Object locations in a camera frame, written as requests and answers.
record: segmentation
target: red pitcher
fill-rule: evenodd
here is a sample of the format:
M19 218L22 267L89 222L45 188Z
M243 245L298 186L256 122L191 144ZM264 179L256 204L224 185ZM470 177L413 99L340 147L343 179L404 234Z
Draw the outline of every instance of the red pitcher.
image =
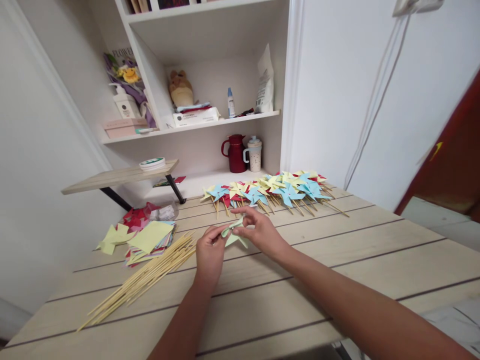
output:
M243 173L247 170L247 166L244 163L244 143L243 138L245 135L235 134L230 135L228 140L225 140L221 144L221 154L224 157L228 158L228 164L230 165L230 172L231 173ZM225 143L230 142L230 147L228 148L228 155L224 154L224 146Z

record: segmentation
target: yellow flower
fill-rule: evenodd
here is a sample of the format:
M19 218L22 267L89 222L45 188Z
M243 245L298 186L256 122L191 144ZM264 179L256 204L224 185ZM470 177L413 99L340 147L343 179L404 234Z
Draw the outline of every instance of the yellow flower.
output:
M129 84L136 83L140 80L134 67L129 67L123 72L123 79Z
M117 78L123 78L125 69L122 69L121 67L117 68L116 70L113 67L111 69L113 70Z

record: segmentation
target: wooden table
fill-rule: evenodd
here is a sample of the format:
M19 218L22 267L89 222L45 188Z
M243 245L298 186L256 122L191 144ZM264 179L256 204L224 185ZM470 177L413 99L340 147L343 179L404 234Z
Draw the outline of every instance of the wooden table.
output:
M480 296L480 253L346 191L333 193L332 204L350 218L317 205L315 217L277 207L271 220L296 249L417 313ZM179 208L176 237L192 229L199 237L209 225L233 220L225 211L217 220L213 205L199 198ZM145 359L192 284L196 259L104 323L75 332L87 313L137 270L123 267L125 250L126 245L117 247L112 256L93 251L0 359ZM226 249L201 359L270 359L341 338L302 286L253 245Z
M143 171L140 166L128 167L124 169L104 171L95 176L89 177L83 181L77 182L74 185L64 188L61 193L63 195L82 193L89 190L100 189L105 193L110 199L124 208L126 211L130 211L132 208L128 202L120 197L115 191L112 190L112 186L123 185L128 183L134 183L142 180L148 180L153 178L166 177L171 188L175 192L175 195L178 197L180 204L184 204L186 199L182 197L177 184L172 178L172 171L178 165L179 160L167 160L165 166L151 171Z

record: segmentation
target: red door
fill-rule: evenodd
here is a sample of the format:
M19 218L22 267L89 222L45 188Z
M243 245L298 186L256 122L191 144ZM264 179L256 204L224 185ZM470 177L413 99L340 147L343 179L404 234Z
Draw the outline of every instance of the red door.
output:
M480 222L480 72L395 211L412 196Z

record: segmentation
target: bear plush toy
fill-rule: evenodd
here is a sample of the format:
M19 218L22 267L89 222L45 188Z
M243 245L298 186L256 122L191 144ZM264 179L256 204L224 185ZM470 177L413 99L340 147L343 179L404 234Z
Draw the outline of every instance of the bear plush toy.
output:
M180 72L176 72L172 70L168 89L170 90L171 99L177 108L192 106L194 104L192 85L187 80L185 71L181 70Z

